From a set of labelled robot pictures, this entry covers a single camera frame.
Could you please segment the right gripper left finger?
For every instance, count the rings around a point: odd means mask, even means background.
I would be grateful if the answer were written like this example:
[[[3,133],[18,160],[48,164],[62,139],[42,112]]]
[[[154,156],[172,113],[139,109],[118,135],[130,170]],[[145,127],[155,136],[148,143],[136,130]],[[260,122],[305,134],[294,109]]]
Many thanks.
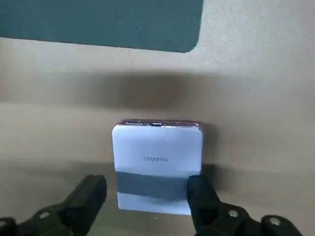
[[[85,236],[106,201],[103,175],[87,175],[61,203],[37,211],[17,223],[13,217],[0,219],[2,236]]]

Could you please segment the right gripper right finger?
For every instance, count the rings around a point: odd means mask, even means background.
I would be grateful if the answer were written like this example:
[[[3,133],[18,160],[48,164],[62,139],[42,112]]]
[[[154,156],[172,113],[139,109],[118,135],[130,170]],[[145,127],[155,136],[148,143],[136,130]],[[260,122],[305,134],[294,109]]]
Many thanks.
[[[222,202],[203,175],[190,176],[187,200],[197,236],[300,236],[288,219],[265,215],[253,220],[240,206]]]

